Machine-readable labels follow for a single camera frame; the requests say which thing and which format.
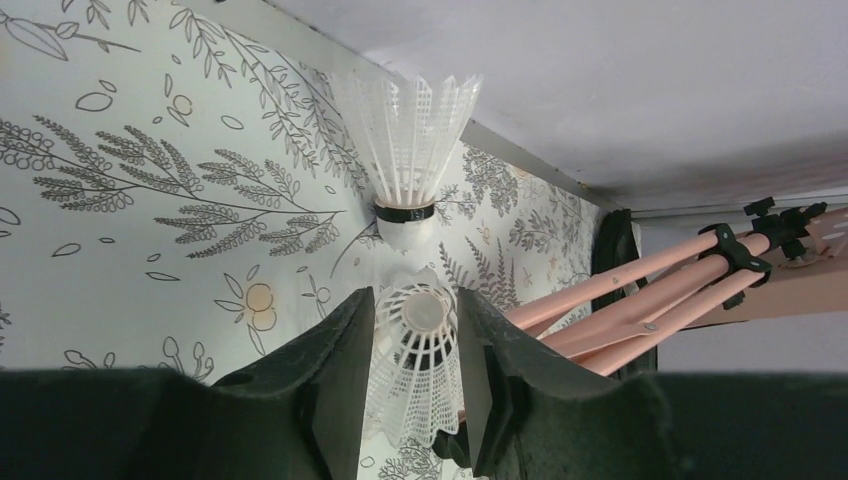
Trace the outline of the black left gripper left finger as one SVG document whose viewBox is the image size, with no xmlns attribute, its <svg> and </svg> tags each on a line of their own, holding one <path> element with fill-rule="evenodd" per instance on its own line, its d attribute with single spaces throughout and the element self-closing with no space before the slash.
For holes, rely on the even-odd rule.
<svg viewBox="0 0 848 480">
<path fill-rule="evenodd" d="M 353 479 L 372 288 L 211 385 L 170 368 L 1 375 L 5 479 Z"/>
</svg>

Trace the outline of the pink music stand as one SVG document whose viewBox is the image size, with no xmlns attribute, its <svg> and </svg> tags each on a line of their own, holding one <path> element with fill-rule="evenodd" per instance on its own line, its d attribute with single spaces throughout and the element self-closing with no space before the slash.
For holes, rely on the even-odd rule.
<svg viewBox="0 0 848 480">
<path fill-rule="evenodd" d="M 748 205 L 749 231 L 727 224 L 640 257 L 630 214 L 603 222 L 594 260 L 627 259 L 588 280 L 510 311 L 508 319 L 559 357 L 610 375 L 693 326 L 843 310 L 847 306 L 847 212 L 825 203 L 776 212 Z"/>
</svg>

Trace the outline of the white shuttlecock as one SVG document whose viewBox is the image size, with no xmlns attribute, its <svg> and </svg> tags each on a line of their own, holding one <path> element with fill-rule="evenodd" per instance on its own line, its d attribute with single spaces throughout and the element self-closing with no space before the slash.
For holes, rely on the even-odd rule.
<svg viewBox="0 0 848 480">
<path fill-rule="evenodd" d="M 454 290 L 425 267 L 375 299 L 365 430 L 394 448 L 456 433 L 464 409 Z"/>
<path fill-rule="evenodd" d="M 330 78 L 336 108 L 374 187 L 377 232 L 392 249 L 422 248 L 436 230 L 437 190 L 478 100 L 483 78 Z"/>
</svg>

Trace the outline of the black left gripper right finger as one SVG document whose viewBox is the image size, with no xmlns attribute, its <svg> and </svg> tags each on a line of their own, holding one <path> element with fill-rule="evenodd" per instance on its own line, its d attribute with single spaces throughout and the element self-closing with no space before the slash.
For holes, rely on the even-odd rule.
<svg viewBox="0 0 848 480">
<path fill-rule="evenodd" d="M 490 479 L 843 479 L 843 374 L 643 373 L 560 356 L 457 293 L 465 421 L 455 460 Z"/>
</svg>

